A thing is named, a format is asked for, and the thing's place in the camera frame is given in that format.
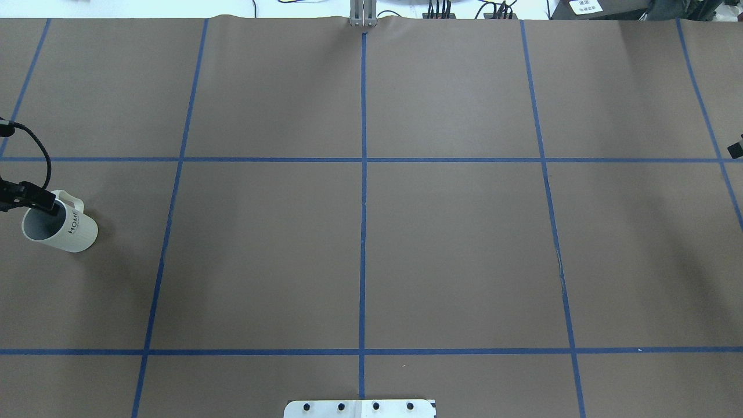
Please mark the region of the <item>white ceramic mug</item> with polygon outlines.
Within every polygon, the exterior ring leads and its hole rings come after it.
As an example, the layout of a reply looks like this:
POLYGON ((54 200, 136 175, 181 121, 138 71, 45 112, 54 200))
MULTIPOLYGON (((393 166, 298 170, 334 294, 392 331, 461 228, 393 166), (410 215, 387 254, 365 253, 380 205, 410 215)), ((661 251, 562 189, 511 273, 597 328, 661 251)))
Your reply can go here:
POLYGON ((84 201, 54 190, 55 215, 30 208, 21 222, 23 235, 32 242, 46 244, 69 253, 80 253, 93 246, 98 238, 98 223, 85 213, 84 201))

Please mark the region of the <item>black labelled box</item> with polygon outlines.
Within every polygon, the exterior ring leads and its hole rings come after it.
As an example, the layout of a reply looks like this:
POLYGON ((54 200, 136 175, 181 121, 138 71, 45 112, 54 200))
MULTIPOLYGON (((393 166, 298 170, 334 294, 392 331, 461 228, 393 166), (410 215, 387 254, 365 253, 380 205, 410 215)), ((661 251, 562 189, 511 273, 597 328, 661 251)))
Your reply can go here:
POLYGON ((559 1, 552 20, 639 20, 650 1, 559 1))

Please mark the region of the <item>brown paper table mat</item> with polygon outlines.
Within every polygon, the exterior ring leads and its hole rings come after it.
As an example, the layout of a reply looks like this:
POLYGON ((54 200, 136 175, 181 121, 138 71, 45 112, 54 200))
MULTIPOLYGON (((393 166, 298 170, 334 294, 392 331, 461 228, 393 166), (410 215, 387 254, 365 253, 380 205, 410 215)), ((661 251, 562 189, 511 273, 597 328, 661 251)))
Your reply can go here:
POLYGON ((2 19, 3 417, 740 417, 741 24, 2 19))

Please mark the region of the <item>black power strip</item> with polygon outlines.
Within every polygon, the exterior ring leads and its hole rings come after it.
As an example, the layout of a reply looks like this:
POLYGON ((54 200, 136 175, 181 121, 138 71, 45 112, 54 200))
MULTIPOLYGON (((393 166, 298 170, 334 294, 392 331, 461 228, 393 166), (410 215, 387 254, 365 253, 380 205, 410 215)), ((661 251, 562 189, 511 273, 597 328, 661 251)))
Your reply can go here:
POLYGON ((491 20, 513 20, 516 18, 517 14, 513 10, 513 3, 501 2, 493 4, 491 20))
POLYGON ((452 13, 452 1, 429 1, 427 11, 422 14, 423 19, 445 20, 455 18, 452 13))

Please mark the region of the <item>white metal base plate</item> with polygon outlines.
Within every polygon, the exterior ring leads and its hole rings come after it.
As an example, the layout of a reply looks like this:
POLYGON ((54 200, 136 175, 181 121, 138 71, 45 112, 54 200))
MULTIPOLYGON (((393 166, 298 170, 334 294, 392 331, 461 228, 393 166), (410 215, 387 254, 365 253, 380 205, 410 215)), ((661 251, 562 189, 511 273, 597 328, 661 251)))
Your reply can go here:
POLYGON ((287 403, 284 417, 436 417, 429 399, 297 400, 287 403))

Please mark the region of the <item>aluminium frame post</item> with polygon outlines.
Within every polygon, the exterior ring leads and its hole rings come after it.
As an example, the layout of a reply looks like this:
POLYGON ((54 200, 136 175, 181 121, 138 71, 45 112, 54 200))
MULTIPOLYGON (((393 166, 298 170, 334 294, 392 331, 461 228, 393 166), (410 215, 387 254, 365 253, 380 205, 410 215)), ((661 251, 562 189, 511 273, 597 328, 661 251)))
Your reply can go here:
POLYGON ((351 27, 375 27, 377 23, 376 0, 349 1, 349 24, 351 27))

